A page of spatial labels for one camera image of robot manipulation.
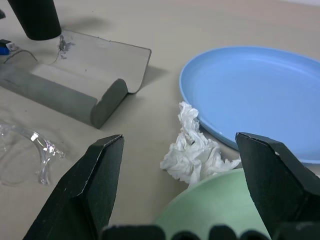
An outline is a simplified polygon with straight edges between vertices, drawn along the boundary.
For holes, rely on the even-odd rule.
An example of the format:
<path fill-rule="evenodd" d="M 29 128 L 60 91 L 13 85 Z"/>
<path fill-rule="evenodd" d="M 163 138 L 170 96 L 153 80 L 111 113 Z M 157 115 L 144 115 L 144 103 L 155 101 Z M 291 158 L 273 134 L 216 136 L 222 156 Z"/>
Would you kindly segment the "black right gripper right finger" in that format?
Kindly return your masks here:
<path fill-rule="evenodd" d="M 238 132 L 251 199 L 271 237 L 319 237 L 320 179 L 284 143 Z"/>

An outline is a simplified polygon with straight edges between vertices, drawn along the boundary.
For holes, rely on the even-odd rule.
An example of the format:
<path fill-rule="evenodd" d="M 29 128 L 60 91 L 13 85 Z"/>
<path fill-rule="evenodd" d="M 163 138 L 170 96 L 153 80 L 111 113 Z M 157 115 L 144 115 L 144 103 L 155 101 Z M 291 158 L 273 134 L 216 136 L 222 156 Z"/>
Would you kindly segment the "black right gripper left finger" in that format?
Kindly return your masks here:
<path fill-rule="evenodd" d="M 62 176 L 24 236 L 26 240 L 97 240 L 118 189 L 124 137 L 97 140 Z"/>

